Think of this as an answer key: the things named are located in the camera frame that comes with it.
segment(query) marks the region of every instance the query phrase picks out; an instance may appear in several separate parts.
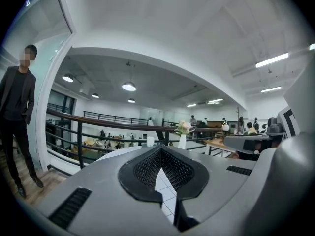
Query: wooden handrail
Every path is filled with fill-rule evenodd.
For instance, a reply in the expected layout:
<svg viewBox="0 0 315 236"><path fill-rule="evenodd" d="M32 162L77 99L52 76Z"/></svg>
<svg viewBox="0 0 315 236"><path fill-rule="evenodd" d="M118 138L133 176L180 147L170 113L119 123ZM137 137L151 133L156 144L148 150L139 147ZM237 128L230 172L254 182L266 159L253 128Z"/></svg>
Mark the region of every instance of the wooden handrail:
<svg viewBox="0 0 315 236"><path fill-rule="evenodd" d="M90 119L86 117L74 116L67 113L57 112L51 109L47 109L47 113L62 117L65 119L80 121L82 123L102 126L102 127L110 127L110 128L120 128L120 129L131 129L131 130L143 130L143 131L162 131L162 132L173 132L176 127L160 127L160 126L147 126L147 125L133 125L133 124L122 124L112 121L104 121L104 120L96 120ZM221 131L221 128L197 128L196 132L215 132Z"/></svg>

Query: tile floor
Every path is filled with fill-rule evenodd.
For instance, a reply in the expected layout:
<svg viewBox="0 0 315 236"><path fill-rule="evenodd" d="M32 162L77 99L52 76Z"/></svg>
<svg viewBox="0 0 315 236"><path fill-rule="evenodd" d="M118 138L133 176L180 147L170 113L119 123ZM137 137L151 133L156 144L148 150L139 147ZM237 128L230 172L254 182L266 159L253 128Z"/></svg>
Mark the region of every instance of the tile floor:
<svg viewBox="0 0 315 236"><path fill-rule="evenodd" d="M156 190L163 195L162 211L173 224L176 204L176 191L172 187L162 169L157 175Z"/></svg>

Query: metal railing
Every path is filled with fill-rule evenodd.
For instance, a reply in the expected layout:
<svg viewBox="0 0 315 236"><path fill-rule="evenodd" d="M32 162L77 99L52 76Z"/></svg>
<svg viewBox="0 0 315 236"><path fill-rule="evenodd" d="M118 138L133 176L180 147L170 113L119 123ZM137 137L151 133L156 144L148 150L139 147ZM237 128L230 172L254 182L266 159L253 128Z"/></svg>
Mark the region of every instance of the metal railing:
<svg viewBox="0 0 315 236"><path fill-rule="evenodd" d="M149 123L149 120L145 120L145 119L111 116L111 115L104 115L104 114L93 113L93 112L88 112L88 111L84 111L83 117L97 119L97 120L104 120L104 121L126 123L126 124L136 124L136 125L148 125Z"/></svg>
<svg viewBox="0 0 315 236"><path fill-rule="evenodd" d="M169 133L174 132L176 127L160 127L160 126L148 126L148 125L134 125L134 124L126 124L126 123L117 123L117 122L112 122L112 121L104 121L104 120L98 120L98 119L92 119L92 118L87 118L87 117L79 117L79 116L74 116L66 113L60 113L51 109L47 109L47 113L53 116L61 117L70 121L76 121L78 122L78 127L77 130L71 130L67 129L62 126L58 126L55 124L52 124L51 122L47 121L46 125L50 127L54 127L55 129L60 129L63 131L70 132L72 134L76 134L77 137L77 142L72 142L70 140L67 140L65 138L59 137L55 134L52 134L48 131L46 131L46 135L48 137L52 137L54 139L58 139L67 143L70 143L73 146L77 146L77 153L74 153L72 151L63 149L51 142L46 142L47 145L51 146L52 148L57 149L58 151L61 151L65 155L71 155L78 157L79 162L75 162L73 160L68 160L64 159L61 156L56 155L55 153L52 153L51 151L48 151L48 153L52 154L53 156L58 157L59 159L62 159L64 161L67 161L69 163L72 163L74 165L80 166L82 169L84 167L84 161L83 159L91 160L91 161L96 161L94 158L90 158L87 156L84 156L82 153L83 148L87 148L90 150L96 150L96 151L102 151L102 152L112 152L112 149L107 149L107 148L101 148L101 147L91 147L86 144L82 144L82 136L86 137L91 137L91 138L97 138L100 140L109 140L109 141L117 141L117 142L132 142L132 143L138 143L141 145L142 143L146 142L144 139L120 139L120 138L112 138L112 137L103 137L103 136L98 136L98 135L91 135L91 134L86 134L82 133L82 127L83 123L91 124L91 125L96 125L96 126L102 126L102 127L109 127L109 128L118 128L118 129L127 129L127 130L141 130L141 131L160 131L160 132L165 132L164 139L163 140L155 140L156 143L161 143L164 145L169 145L170 143L175 143L179 142L179 140L170 140L169 139ZM187 141L202 141L202 140L210 140L214 137L214 133L220 131L221 129L218 128L200 128L196 129L198 132L209 132L210 136L209 137L203 137L203 138L194 138L194 139L187 139ZM202 148L205 147L205 145L199 146L199 147L193 147L193 148L187 148L187 149L195 149L195 148Z"/></svg>
<svg viewBox="0 0 315 236"><path fill-rule="evenodd" d="M178 127L178 123L162 120L162 127Z"/></svg>
<svg viewBox="0 0 315 236"><path fill-rule="evenodd" d="M51 109L51 110L55 110L57 112L62 112L63 111L63 107L60 106L60 105L56 105L56 104L53 104L53 103L47 103L47 108L48 109ZM65 108L65 112L66 113L69 113L69 108Z"/></svg>

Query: desk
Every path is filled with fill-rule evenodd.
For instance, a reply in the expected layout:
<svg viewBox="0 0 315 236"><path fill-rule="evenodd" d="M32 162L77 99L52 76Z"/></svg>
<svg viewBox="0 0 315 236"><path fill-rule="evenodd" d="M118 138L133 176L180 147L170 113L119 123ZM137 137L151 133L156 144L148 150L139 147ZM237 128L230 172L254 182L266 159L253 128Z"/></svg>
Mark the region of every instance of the desk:
<svg viewBox="0 0 315 236"><path fill-rule="evenodd" d="M235 153L236 152L236 150L225 146L223 143L220 143L221 141L222 141L222 139L207 140L206 144L207 144L207 147L209 146L209 149L206 149L206 154L207 155L211 155L211 151L214 151L214 150L217 150L217 149L221 149L222 152L219 152L219 153L214 154L212 156L215 156L215 155L218 155L218 154L221 153L221 157L223 157L223 154L224 154L225 151L230 152L230 153Z"/></svg>

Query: person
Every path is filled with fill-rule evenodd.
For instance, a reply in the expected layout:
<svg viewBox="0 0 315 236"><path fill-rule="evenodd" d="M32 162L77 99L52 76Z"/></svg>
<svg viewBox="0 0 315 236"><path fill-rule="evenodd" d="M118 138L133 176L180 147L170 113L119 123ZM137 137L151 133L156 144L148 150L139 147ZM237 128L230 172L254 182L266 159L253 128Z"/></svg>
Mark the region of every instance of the person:
<svg viewBox="0 0 315 236"><path fill-rule="evenodd" d="M120 149L121 147L120 147L120 144L119 143L117 143L117 145L115 146L115 149Z"/></svg>
<svg viewBox="0 0 315 236"><path fill-rule="evenodd" d="M225 117L223 117L221 124L224 125L225 122L226 122L226 124L228 124L228 122L226 121Z"/></svg>
<svg viewBox="0 0 315 236"><path fill-rule="evenodd" d="M100 136L101 136L101 137L105 137L105 132L104 132L104 130L101 130Z"/></svg>
<svg viewBox="0 0 315 236"><path fill-rule="evenodd" d="M264 125L262 126L262 128L263 128L264 130L261 131L261 134L264 134L264 133L266 132L267 125L264 124Z"/></svg>
<svg viewBox="0 0 315 236"><path fill-rule="evenodd" d="M258 118L257 117L255 117L254 128L256 129L257 133L259 133L259 123L258 123Z"/></svg>
<svg viewBox="0 0 315 236"><path fill-rule="evenodd" d="M191 126L197 126L197 120L195 119L195 116L191 116L190 124Z"/></svg>
<svg viewBox="0 0 315 236"><path fill-rule="evenodd" d="M130 135L131 140L134 140L134 135L131 133ZM133 142L130 142L129 147L133 147Z"/></svg>
<svg viewBox="0 0 315 236"><path fill-rule="evenodd" d="M34 108L36 77L29 70L35 60L37 48L28 45L20 56L20 65L9 67L0 83L0 130L6 161L10 174L17 185L18 193L25 198L26 193L13 160L13 136L15 136L24 156L29 174L36 185L43 188L37 177L29 152L27 125L30 124Z"/></svg>
<svg viewBox="0 0 315 236"><path fill-rule="evenodd" d="M238 134L239 135L243 135L244 134L244 121L243 121L243 117L242 116L240 116L240 118L239 118Z"/></svg>
<svg viewBox="0 0 315 236"><path fill-rule="evenodd" d="M197 128L208 128L208 126L202 121L197 125ZM206 137L207 133L205 132L196 132L197 138Z"/></svg>
<svg viewBox="0 0 315 236"><path fill-rule="evenodd" d="M207 121L207 118L205 118L202 122L203 122L204 124L206 124L206 125L207 125L207 127L208 127L208 121Z"/></svg>
<svg viewBox="0 0 315 236"><path fill-rule="evenodd" d="M227 124L227 121L225 120L225 118L223 118L222 132L226 135L229 130L230 130L230 127Z"/></svg>
<svg viewBox="0 0 315 236"><path fill-rule="evenodd" d="M253 128L251 122L248 122L248 123L247 123L247 128L248 128L248 131L245 133L245 135L257 134L257 131L256 131L255 128Z"/></svg>

